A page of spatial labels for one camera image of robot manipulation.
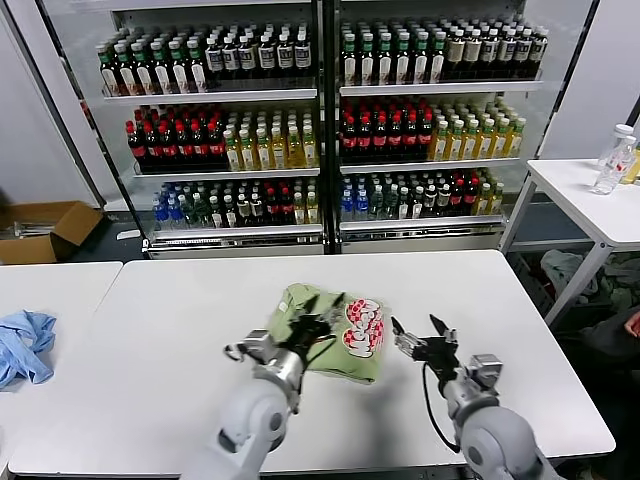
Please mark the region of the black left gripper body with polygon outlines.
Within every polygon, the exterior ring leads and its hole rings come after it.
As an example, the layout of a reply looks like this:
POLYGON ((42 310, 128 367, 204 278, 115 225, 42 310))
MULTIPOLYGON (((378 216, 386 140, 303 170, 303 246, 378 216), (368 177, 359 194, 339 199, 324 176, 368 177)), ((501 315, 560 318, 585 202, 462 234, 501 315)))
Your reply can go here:
POLYGON ((298 317, 289 324, 291 332, 284 348, 296 353, 308 353, 316 341, 331 333, 330 325, 320 317, 298 317))

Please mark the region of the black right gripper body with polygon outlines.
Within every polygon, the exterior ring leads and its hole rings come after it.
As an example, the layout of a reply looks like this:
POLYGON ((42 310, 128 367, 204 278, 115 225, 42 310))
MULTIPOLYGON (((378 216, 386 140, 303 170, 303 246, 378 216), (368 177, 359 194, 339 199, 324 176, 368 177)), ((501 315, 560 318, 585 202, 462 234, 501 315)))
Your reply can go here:
POLYGON ((427 364, 440 383, 448 383, 457 377, 460 362, 456 356, 458 342, 444 337, 420 338, 416 348, 416 360, 427 364))

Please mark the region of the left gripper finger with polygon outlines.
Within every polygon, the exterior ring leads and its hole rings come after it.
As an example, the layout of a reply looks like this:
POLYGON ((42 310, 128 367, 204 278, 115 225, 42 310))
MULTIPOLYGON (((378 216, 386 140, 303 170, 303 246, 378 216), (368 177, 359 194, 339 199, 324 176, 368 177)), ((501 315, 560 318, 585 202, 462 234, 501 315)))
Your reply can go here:
POLYGON ((344 297, 344 292, 341 292, 332 299, 329 298, 328 293, 318 295, 318 301, 320 303, 326 303, 325 308, 321 311, 319 320, 321 334, 330 334, 333 331, 334 325, 338 322, 342 305, 344 304, 344 297))
POLYGON ((308 326, 315 322, 318 314, 315 312, 315 306, 318 301, 318 295, 313 295, 303 304, 298 306, 289 321, 290 326, 308 326))

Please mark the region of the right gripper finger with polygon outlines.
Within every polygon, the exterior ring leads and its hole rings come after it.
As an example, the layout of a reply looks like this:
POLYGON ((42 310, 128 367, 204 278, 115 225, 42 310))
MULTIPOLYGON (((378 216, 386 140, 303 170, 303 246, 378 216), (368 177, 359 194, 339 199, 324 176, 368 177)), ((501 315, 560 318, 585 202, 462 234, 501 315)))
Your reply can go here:
POLYGON ((413 333, 406 331, 395 316, 391 316, 391 322, 394 344, 409 358, 418 358, 423 341, 413 333))
POLYGON ((434 337, 435 340, 447 345, 458 345, 457 331, 455 329, 449 328, 443 320, 434 314, 430 314, 429 318, 437 332, 437 336, 434 337))

